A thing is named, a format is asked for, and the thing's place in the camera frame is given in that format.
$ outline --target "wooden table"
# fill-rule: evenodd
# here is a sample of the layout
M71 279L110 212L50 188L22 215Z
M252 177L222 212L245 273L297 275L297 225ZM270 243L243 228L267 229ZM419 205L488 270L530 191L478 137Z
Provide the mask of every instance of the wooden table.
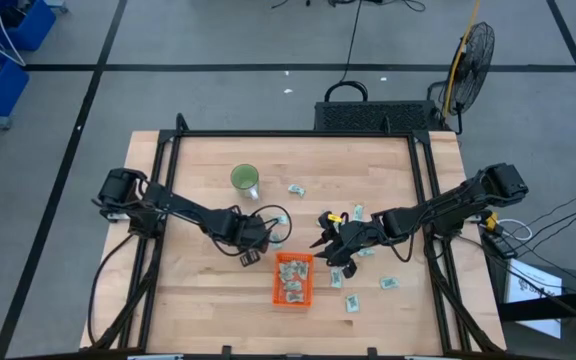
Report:
M157 134L133 133L126 167L150 173ZM453 133L431 133L431 140L444 192L465 179L459 148ZM427 180L421 146L418 149ZM240 198L231 187L230 172L240 163L259 170L260 202ZM303 199L287 191L293 183L306 189ZM427 181L425 189L428 198ZM315 221L324 210L352 213L361 204L368 220L373 212L417 204L407 142L397 138L183 138L173 191L208 208L239 204L244 213L265 204L282 205L294 222L283 251L313 253L319 250L308 247L320 236ZM125 238L127 227L127 222L110 225L104 254ZM473 225L467 225L464 234L478 239ZM219 253L195 225L169 219L147 351L214 354L231 345L238 354L365 355L367 347L376 347L380 355L440 355L422 239L419 232L409 263L397 260L386 247L375 247L374 256L355 258L359 270L344 279L342 289L330 287L329 268L316 259L313 306L305 311L272 305L274 250L243 268L238 258ZM126 300L136 244L133 240L117 253L100 277L96 336ZM405 253L409 245L398 245L399 251ZM453 241L452 248L463 303L493 342L505 348L484 255L464 241ZM382 290L383 276L397 277L400 287ZM361 310L346 313L344 299L355 293ZM452 309L446 305L455 330ZM140 317L138 310L131 344L136 344ZM456 331L451 338L458 348Z

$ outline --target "gray floor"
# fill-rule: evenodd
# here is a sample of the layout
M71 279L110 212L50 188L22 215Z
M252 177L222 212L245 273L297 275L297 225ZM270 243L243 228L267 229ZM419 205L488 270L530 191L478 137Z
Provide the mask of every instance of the gray floor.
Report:
M118 0L72 0L30 64L95 64ZM355 6L323 0L128 0L109 64L343 63ZM366 5L353 63L448 64L473 1L424 0L417 14L401 3ZM576 42L576 0L558 0ZM483 1L478 20L495 29L493 63L573 65L542 0ZM0 328L51 193L89 72L30 72L0 131ZM194 129L311 129L313 106L338 71L105 72L83 129L37 274L8 356L74 351L107 224L89 199L112 167L123 164L135 130L173 126L183 112ZM416 100L440 72L350 72L371 100ZM336 100L357 99L340 90ZM465 116L462 158L472 175L505 161L531 192L503 216L530 221L576 196L576 72L491 73ZM576 269L576 223L540 247ZM528 261L536 261L526 256ZM506 326L514 352L573 359L548 339Z

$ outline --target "black metal frame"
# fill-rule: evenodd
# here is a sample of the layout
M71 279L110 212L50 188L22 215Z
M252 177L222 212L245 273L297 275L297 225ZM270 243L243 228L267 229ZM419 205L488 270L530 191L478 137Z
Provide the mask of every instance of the black metal frame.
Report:
M357 132L357 131L317 131L317 130L306 130L306 131L265 131L265 130L243 130L243 131L230 131L230 130L189 130L188 126L181 114L177 116L177 127L174 130L160 130L159 136L157 140L157 149L155 151L155 158L154 164L152 169L152 176L151 180L159 180L161 175L161 169L163 166L163 153L165 147L169 142L172 142L172 152L168 162L168 172L166 176L165 186L168 189L172 190L172 185L174 182L175 177L175 170L177 167L179 150L181 140L184 137L371 137L371 138L399 138L399 139L406 139L408 143L408 150L410 153L410 162L413 174L413 181L415 184L415 191L417 196L418 202L425 201L424 195L424 185L422 181L422 174L420 170L419 164L419 157L417 154L417 146L416 144L420 142L423 147L424 157L426 161L426 166L428 169L428 178L430 181L431 193L432 196L438 196L440 194L439 190L439 181L437 179L437 173L434 164L434 158L432 155L432 149L430 145L430 136L428 131L405 131L405 132ZM432 234L429 232L428 229L423 230L424 240L425 243L432 243ZM133 271L130 279L130 289L128 292L128 296L130 297L136 291L138 284L140 283L141 274L143 271L143 266L145 263L146 257L146 248L148 239L139 239L139 243L137 246L137 251L135 254L135 262L133 266ZM162 234L153 239L154 241L154 249L153 254L157 254L158 256L154 256L151 259L151 262L156 262L157 268L159 267L161 261L161 253L163 249L163 241L164 241L164 234ZM444 249L442 251L445 252L445 273L448 281L450 283L451 289L456 294L457 298L460 300L460 292L459 292L459 285L457 282L457 273L455 269L454 259L452 256L452 251L450 249L449 243L442 244ZM433 246L428 247L429 256L435 256L435 250ZM126 321L125 325L122 327L121 332L119 334L119 342L117 349L106 349L106 350L96 350L96 349L89 349L86 351L82 351L79 353L71 353L71 354L55 354L55 355L47 355L47 356L39 356L39 357L28 357L23 359L95 359L95 358L125 358L127 355L145 355L146 348L148 344L148 336L150 332L150 322L152 319L152 312L154 308L154 296L157 287L157 278L158 278L158 271L154 274L154 280L151 283L150 288L146 292L145 301L144 301L144 309L142 312L142 321L141 326L139 329L138 335L138 343L136 348L129 348L129 338L132 328L132 321ZM487 353L473 353L471 352L469 335L466 331L464 325L461 323L459 318L455 316L455 320L457 322L458 328L458 335L460 340L461 348L460 350L453 349L450 343L450 332L448 329L448 319L446 317L446 310L444 305L444 296L438 286L432 283L432 290L433 290L433 298L435 304L435 312L437 316L437 325L439 331L439 337L441 341L442 353L444 355L452 355L452 356L459 356L459 357L490 357L491 354ZM377 354L377 349L375 348L368 348L367 349L367 356L370 360L373 359L403 359L402 356L379 356ZM222 358L224 360L229 360L231 358L237 359L277 359L277 358L286 358L286 355L231 355L231 347L228 345L224 345L222 354L184 354L184 358L197 358L197 359L209 359L214 360L217 358ZM328 358L337 358L343 360L359 360L365 359L365 356L311 356L311 355L304 355L309 359L328 359Z

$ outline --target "yellow label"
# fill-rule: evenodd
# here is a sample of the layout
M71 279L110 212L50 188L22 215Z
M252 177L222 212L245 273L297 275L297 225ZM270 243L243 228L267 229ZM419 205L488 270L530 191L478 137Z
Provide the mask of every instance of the yellow label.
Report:
M328 220L332 220L334 222L342 222L343 221L342 218L340 218L337 215L333 215L333 214L328 214Z

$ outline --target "fan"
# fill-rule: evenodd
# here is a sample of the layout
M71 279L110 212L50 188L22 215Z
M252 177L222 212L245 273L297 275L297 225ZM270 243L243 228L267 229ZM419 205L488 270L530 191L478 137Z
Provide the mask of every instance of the fan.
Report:
M486 79L494 47L495 32L492 28L485 22L473 25L467 34L463 47L460 43L457 48L450 66L451 71L448 74L448 79L432 83L428 87L427 100L430 100L434 88L442 88L439 94L439 103L442 104L442 109L435 109L435 111L444 125L446 125L448 114L457 116L459 123L457 135L463 131L461 115L475 102Z

